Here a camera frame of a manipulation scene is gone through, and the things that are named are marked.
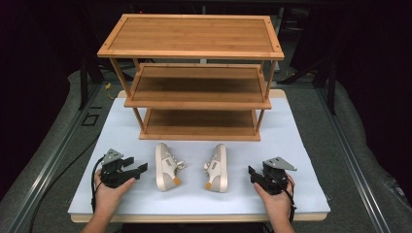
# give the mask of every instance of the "wooden shelf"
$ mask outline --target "wooden shelf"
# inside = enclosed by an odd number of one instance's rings
[[[258,141],[256,111],[148,109],[140,139]]]
[[[259,65],[141,64],[124,106],[156,109],[270,109]]]
[[[125,14],[99,57],[110,58],[139,122],[140,139],[258,141],[277,60],[268,16]],[[132,58],[130,85],[118,58]],[[256,64],[139,63],[138,58],[236,59]],[[262,74],[270,60],[267,83]],[[142,119],[138,108],[146,108]]]

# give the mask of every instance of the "shoe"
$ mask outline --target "shoe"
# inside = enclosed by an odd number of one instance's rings
[[[160,191],[178,186],[181,181],[176,177],[176,171],[185,168],[185,162],[177,162],[169,148],[160,143],[155,148],[155,180]]]
[[[209,163],[205,163],[205,173],[209,175],[209,181],[205,188],[216,192],[226,192],[227,189],[227,167],[226,147],[219,144]]]

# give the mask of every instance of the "hand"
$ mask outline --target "hand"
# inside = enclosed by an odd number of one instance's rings
[[[291,176],[288,182],[287,191],[292,195],[294,182]],[[255,190],[264,203],[266,213],[272,223],[272,227],[276,233],[278,232],[294,232],[289,222],[289,214],[291,211],[291,199],[284,191],[277,195],[270,195],[258,183],[254,183]]]
[[[102,183],[101,169],[94,174],[96,185],[96,210],[95,213],[104,214],[109,219],[115,214],[124,193],[133,186],[135,179],[131,178],[117,188],[111,188]]]
[[[131,178],[117,188],[111,188],[102,183],[100,179],[101,169],[94,174],[96,185],[96,210],[90,222],[82,232],[105,232],[110,220],[115,214],[124,193],[135,183]]]

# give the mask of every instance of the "finger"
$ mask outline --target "finger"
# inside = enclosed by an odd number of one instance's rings
[[[97,172],[94,174],[94,183],[101,183],[100,175],[102,173],[102,170],[99,169]]]
[[[118,187],[118,191],[120,192],[121,195],[123,195],[128,189],[130,189],[133,186],[135,182],[136,182],[136,179],[130,178],[129,180],[127,180],[127,182],[125,182],[124,184]]]
[[[287,186],[287,190],[289,193],[293,192],[293,188],[294,188],[294,180],[293,178],[289,175],[286,174],[288,176],[288,186]]]
[[[266,198],[269,198],[270,195],[267,193],[258,183],[254,183],[255,191],[257,192],[257,195],[260,196],[262,200],[265,200]]]

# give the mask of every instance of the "metal rail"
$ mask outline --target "metal rail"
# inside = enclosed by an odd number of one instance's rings
[[[327,116],[330,119],[330,122],[335,130],[335,133],[342,145],[344,151],[344,159],[348,169],[354,179],[355,185],[360,194],[360,198],[366,207],[367,213],[372,221],[373,226],[375,227],[376,232],[391,232],[388,224],[385,221],[385,218],[379,209],[378,204],[376,203],[375,197],[370,189],[370,186],[361,171],[361,167],[357,162],[357,159],[352,152],[351,146],[343,132],[343,129],[339,123],[338,117],[334,116],[327,107],[327,97],[325,91],[321,88],[316,89],[318,97],[321,99],[321,103],[327,112]]]
[[[86,109],[88,109],[91,103],[93,102],[101,86],[102,85],[96,84],[91,88],[90,98],[89,101],[86,103],[86,107],[82,111],[78,111],[76,113],[60,145],[53,151],[45,166],[43,167],[42,171],[40,172],[39,176],[37,177],[36,181],[31,186],[26,197],[22,201],[22,204],[18,209],[17,214],[12,224],[9,226],[7,232],[22,232],[24,230],[24,226],[31,218],[42,195],[45,193],[49,183],[51,182],[52,177],[58,168],[58,165],[63,159],[64,154],[66,153],[69,143],[71,141],[71,138],[76,130],[76,127],[82,122],[82,119],[86,116]]]

